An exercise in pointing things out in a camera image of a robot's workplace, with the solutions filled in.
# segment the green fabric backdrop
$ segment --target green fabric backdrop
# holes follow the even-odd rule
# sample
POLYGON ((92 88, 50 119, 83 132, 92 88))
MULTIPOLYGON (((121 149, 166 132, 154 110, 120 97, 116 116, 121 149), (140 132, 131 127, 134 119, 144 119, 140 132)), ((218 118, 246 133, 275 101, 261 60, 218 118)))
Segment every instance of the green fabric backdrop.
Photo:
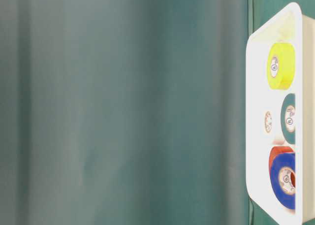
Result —
MULTIPOLYGON (((249 0, 249 35, 290 2, 297 2, 301 6, 303 14, 315 18, 315 0, 249 0)), ((250 205, 251 225, 277 224, 255 202, 250 205)), ((304 224, 315 225, 315 220, 304 224)))
POLYGON ((248 223, 247 0, 0 0, 0 221, 248 223))

